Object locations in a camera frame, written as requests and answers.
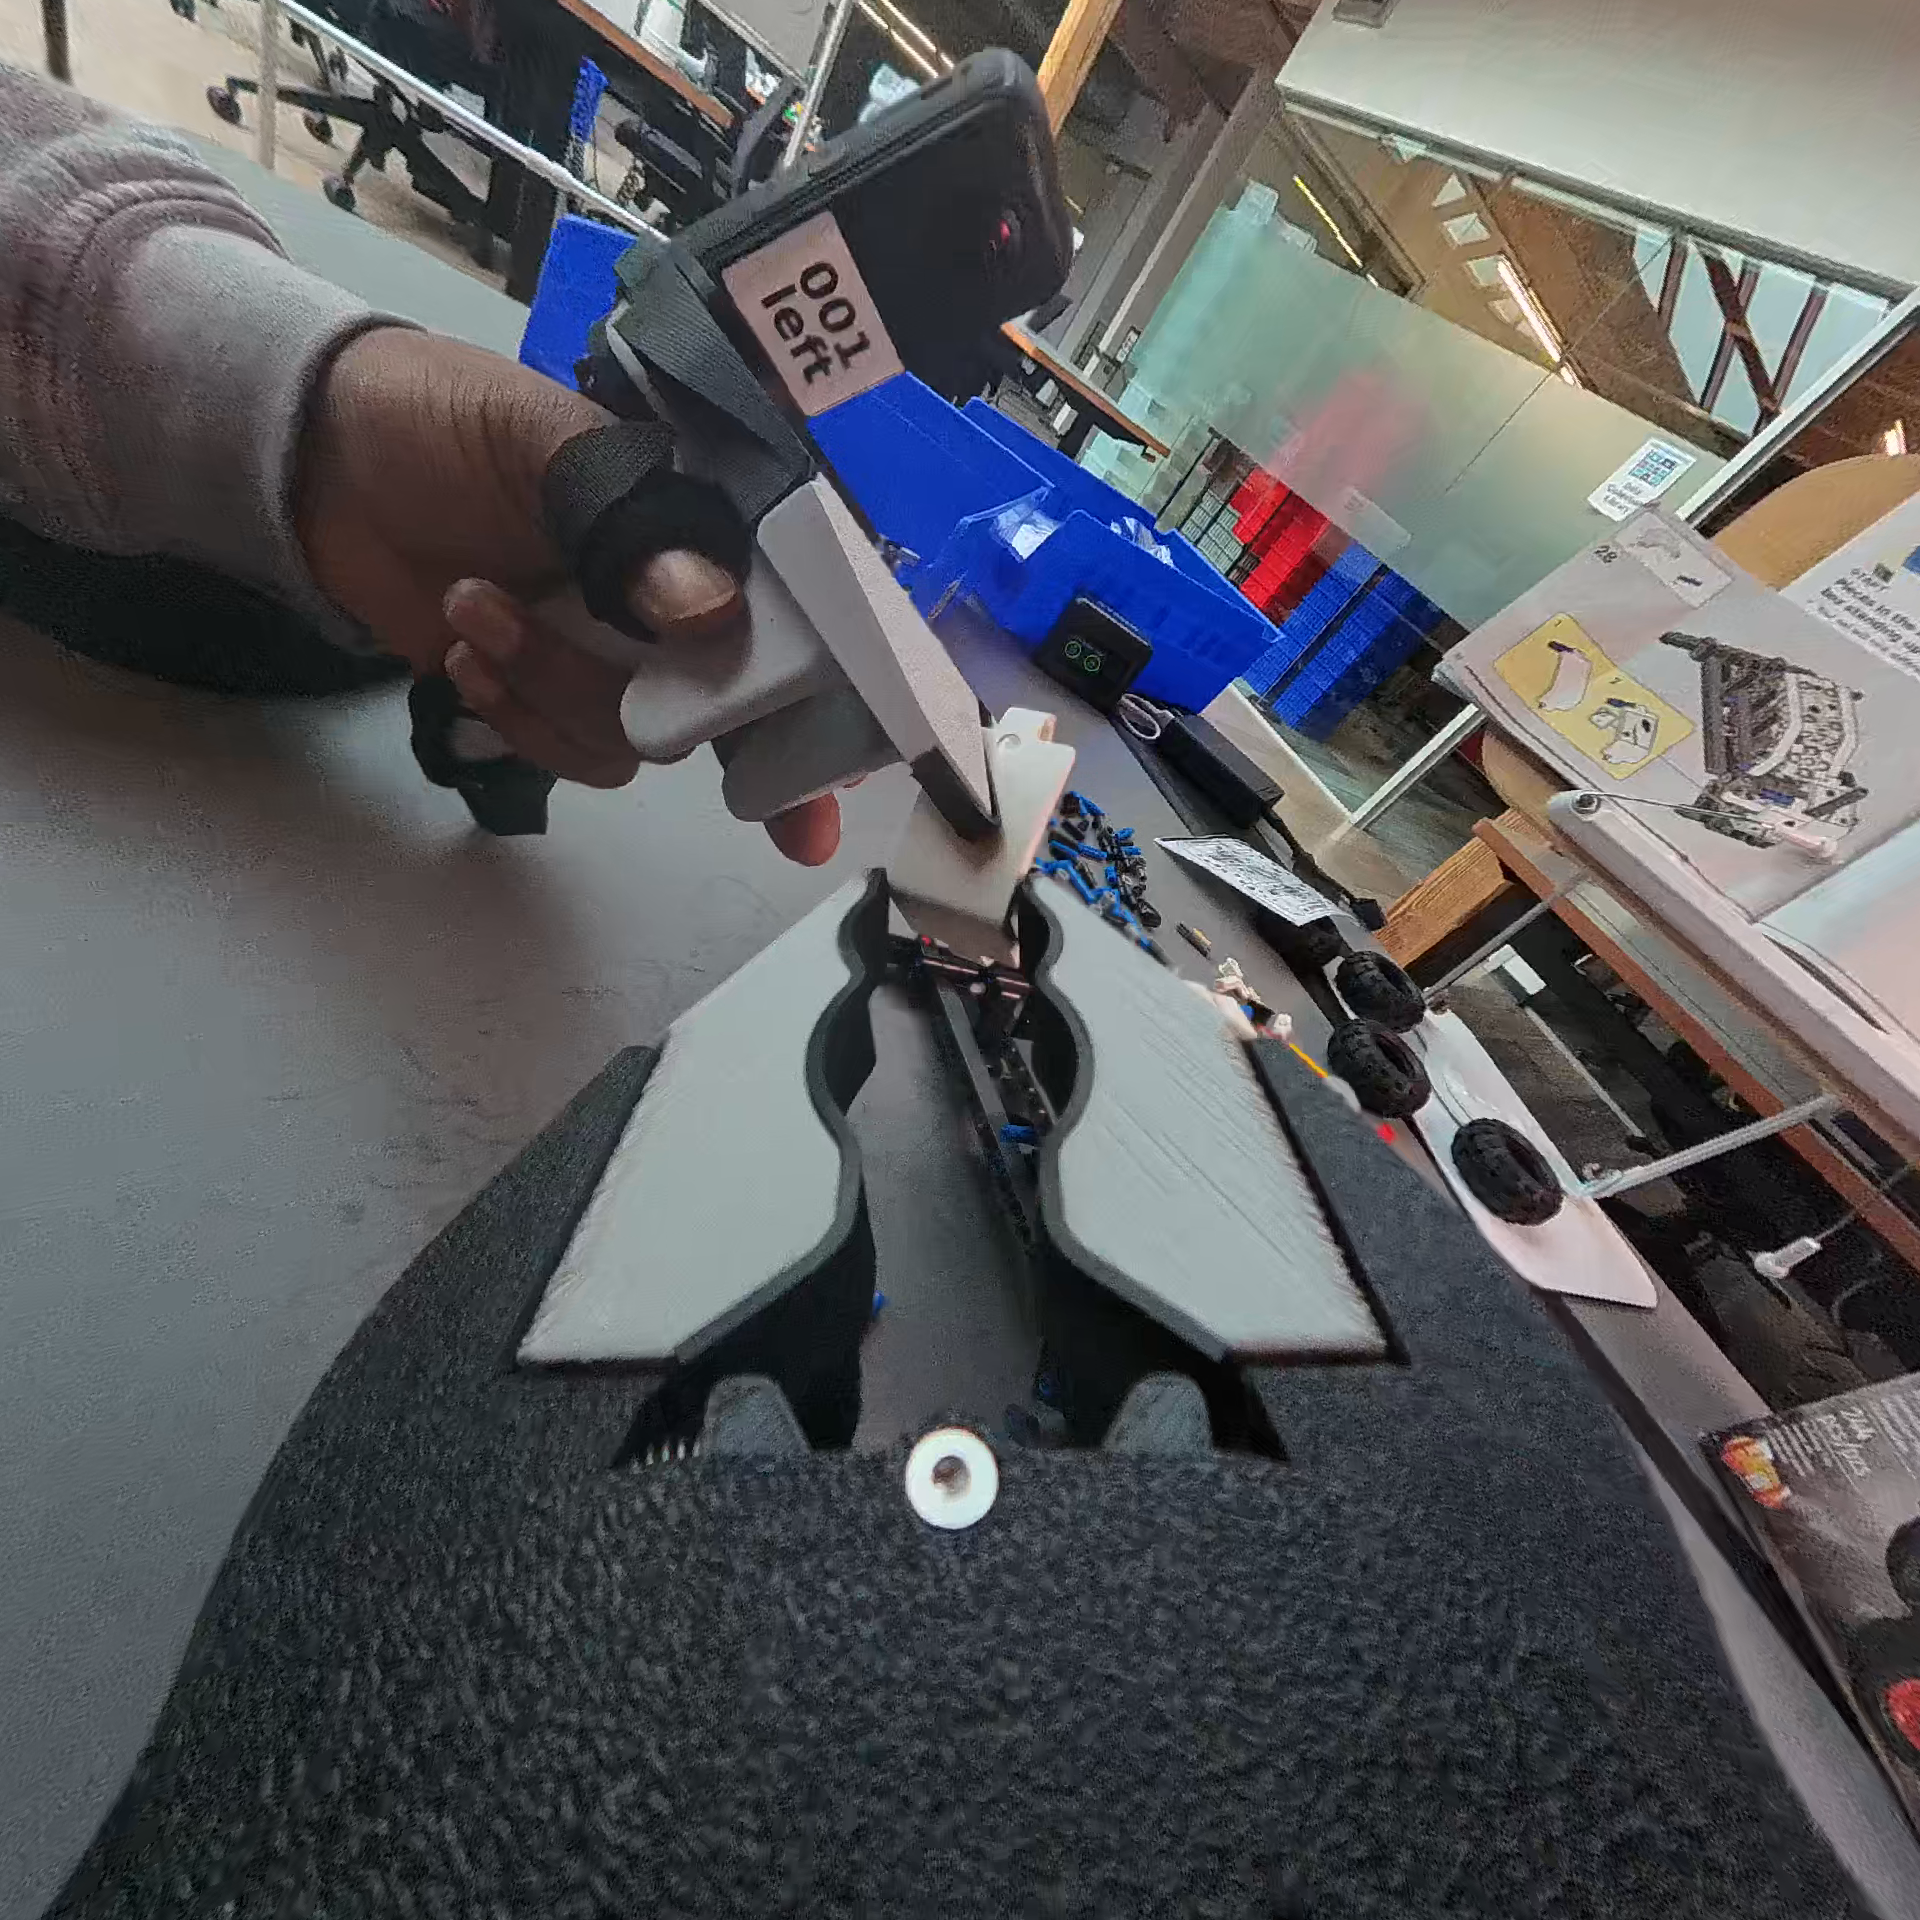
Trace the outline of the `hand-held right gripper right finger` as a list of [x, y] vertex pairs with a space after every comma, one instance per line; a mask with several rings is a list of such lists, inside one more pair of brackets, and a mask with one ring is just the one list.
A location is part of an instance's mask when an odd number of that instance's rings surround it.
[[1388, 1362], [1324, 1186], [1225, 1000], [1064, 881], [1020, 892], [1036, 1156], [1041, 1379], [1064, 1435], [1111, 1443], [1140, 1383], [1198, 1407], [1206, 1447], [1281, 1452], [1260, 1380]]

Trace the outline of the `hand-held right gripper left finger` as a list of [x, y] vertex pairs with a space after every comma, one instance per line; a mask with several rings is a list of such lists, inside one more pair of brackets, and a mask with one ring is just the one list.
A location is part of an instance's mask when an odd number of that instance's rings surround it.
[[672, 1022], [520, 1368], [650, 1376], [639, 1438], [762, 1376], [816, 1449], [852, 1444], [876, 1248], [851, 1108], [887, 962], [889, 888], [871, 872]]

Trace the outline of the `brick-built truck chassis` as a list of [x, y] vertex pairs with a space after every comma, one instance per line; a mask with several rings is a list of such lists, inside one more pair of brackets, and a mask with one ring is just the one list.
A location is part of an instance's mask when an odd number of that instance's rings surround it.
[[945, 1081], [963, 1102], [1000, 1223], [1016, 1248], [1020, 1295], [1039, 1315], [1047, 1281], [1041, 1150], [1055, 1107], [1034, 1073], [1024, 977], [964, 959], [927, 932], [892, 931], [887, 950], [887, 977], [929, 1022]]

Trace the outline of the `small white blue sign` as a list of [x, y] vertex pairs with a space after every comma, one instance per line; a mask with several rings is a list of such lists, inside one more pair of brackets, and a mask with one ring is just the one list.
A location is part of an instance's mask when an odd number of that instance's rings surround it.
[[1628, 522], [1654, 508], [1699, 465], [1699, 451], [1682, 442], [1648, 436], [1588, 494], [1588, 508], [1607, 522]]

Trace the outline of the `instruction booklet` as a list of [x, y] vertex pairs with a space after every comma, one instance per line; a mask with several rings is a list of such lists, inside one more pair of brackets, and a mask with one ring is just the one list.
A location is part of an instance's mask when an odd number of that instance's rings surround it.
[[1905, 938], [1824, 931], [1795, 900], [1918, 819], [1918, 686], [1640, 513], [1484, 623], [1447, 678], [1569, 792], [1628, 810], [1754, 922], [1874, 998]]

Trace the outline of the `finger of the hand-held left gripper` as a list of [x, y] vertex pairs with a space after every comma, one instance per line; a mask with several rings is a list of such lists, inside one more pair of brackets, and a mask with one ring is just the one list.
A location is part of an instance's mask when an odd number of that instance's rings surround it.
[[759, 551], [923, 798], [963, 840], [995, 840], [977, 696], [833, 480], [819, 475], [768, 511]]

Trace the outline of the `white document stand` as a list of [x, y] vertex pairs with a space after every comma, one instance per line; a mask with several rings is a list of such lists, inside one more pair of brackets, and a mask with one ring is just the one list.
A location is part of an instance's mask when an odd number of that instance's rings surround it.
[[[1410, 1030], [1408, 1046], [1432, 1095], [1410, 1123], [1479, 1233], [1528, 1286], [1604, 1305], [1654, 1307], [1654, 1275], [1625, 1248], [1600, 1202], [1778, 1136], [1867, 1216], [1889, 1212], [1889, 1201], [1867, 1190], [1863, 1174], [1812, 1136], [1824, 1120], [1851, 1114], [1915, 1163], [1914, 823], [1878, 854], [1831, 870], [1795, 900], [1816, 907], [1824, 931], [1842, 931], [1838, 913], [1851, 907], [1849, 931], [1902, 935], [1907, 974], [1894, 1000], [1867, 992], [1812, 944], [1750, 919], [1644, 820], [1602, 796], [1553, 796], [1540, 820], [1510, 810], [1476, 823], [1474, 844], [1506, 884], [1528, 884], [1535, 906], [1424, 992], [1424, 1020]], [[1462, 980], [1544, 919], [1571, 928], [1745, 1099], [1754, 1120], [1666, 1160], [1591, 1180], [1572, 1174], [1474, 1033], [1449, 1011]], [[1505, 1162], [1520, 1146], [1546, 1163], [1538, 1186], [1555, 1202], [1546, 1223], [1524, 1226], [1479, 1198], [1452, 1150], [1476, 1120], [1495, 1128], [1494, 1148]]]

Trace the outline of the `person's left hand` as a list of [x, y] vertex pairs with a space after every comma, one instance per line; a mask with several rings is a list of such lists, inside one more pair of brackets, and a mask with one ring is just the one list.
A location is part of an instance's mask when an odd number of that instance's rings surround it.
[[608, 424], [510, 359], [377, 328], [328, 367], [296, 465], [296, 531], [328, 601], [416, 679], [446, 679], [510, 758], [601, 792], [640, 770], [628, 675], [540, 608], [570, 587], [544, 474]]

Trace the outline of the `white task instruction poster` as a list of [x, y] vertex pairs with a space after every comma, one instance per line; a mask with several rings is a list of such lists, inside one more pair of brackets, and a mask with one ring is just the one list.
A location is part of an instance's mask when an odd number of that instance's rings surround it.
[[1786, 600], [1915, 682], [1918, 494], [1812, 566]]

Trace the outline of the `white curved brick panel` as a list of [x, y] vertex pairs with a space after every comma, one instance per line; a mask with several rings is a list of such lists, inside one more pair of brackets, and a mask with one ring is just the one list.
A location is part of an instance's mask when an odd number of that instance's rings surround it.
[[1000, 825], [984, 842], [963, 840], [918, 800], [884, 864], [906, 924], [967, 962], [1017, 961], [1012, 914], [1049, 823], [1073, 782], [1073, 744], [1056, 739], [1052, 711], [1006, 708], [984, 729]]

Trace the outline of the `black office chair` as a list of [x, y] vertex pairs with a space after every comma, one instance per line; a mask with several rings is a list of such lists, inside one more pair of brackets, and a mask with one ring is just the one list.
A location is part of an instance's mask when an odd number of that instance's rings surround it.
[[324, 28], [292, 22], [292, 43], [311, 54], [318, 78], [311, 87], [280, 86], [275, 100], [298, 108], [306, 134], [318, 143], [331, 143], [336, 127], [356, 130], [342, 170], [323, 180], [328, 204], [355, 211], [359, 177], [384, 172], [390, 161], [401, 161], [415, 192], [442, 209], [487, 251], [497, 238], [489, 215], [492, 186], [470, 186], [435, 139], [460, 143], [489, 170], [486, 145], [471, 130], [458, 129], [424, 95], [377, 73], [345, 49], [345, 42], [356, 42], [426, 90], [487, 122], [492, 70], [476, 6], [314, 3], [308, 9]]

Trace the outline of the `pile of red white brick parts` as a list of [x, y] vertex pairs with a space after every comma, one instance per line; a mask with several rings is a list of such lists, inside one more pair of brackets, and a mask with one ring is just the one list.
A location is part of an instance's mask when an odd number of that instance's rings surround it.
[[1324, 1063], [1319, 1063], [1296, 1039], [1292, 1016], [1282, 1012], [1281, 1008], [1271, 1007], [1241, 974], [1234, 961], [1225, 961], [1217, 966], [1217, 971], [1207, 985], [1207, 992], [1222, 1001], [1222, 1007], [1231, 1007], [1227, 1022], [1243, 1031], [1248, 1040], [1274, 1040], [1281, 1042], [1318, 1081], [1330, 1090], [1332, 1098], [1339, 1098], [1350, 1111], [1361, 1116], [1375, 1135], [1386, 1146], [1398, 1146], [1402, 1140], [1398, 1123], [1371, 1116], [1362, 1108], [1355, 1090], [1332, 1078]]

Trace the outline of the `stack of red blue bins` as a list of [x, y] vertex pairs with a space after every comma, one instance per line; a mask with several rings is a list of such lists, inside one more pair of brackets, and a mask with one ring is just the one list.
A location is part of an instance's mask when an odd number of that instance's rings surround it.
[[1278, 727], [1329, 746], [1395, 682], [1424, 675], [1455, 620], [1410, 578], [1233, 448], [1196, 467], [1168, 527], [1267, 623], [1239, 683]]

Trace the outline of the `printed sticker sheet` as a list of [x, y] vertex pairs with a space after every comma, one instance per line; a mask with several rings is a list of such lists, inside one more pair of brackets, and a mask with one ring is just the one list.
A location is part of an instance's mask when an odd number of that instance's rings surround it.
[[1292, 928], [1314, 922], [1359, 922], [1345, 903], [1322, 894], [1268, 854], [1231, 834], [1160, 836], [1158, 846]]

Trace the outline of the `blue bin with tag sticker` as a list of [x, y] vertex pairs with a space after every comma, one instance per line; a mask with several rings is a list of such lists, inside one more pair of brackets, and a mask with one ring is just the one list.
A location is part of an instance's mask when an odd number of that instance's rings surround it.
[[[578, 386], [593, 330], [622, 295], [617, 263], [639, 251], [631, 234], [584, 215], [560, 217], [522, 334], [522, 364]], [[923, 298], [918, 275], [878, 258], [855, 263], [881, 300], [904, 371], [819, 414], [807, 432], [871, 531], [929, 563], [961, 522], [1036, 497], [1046, 480], [1039, 460], [1008, 451], [984, 414], [948, 398], [955, 378], [979, 371], [987, 344], [974, 307]]]

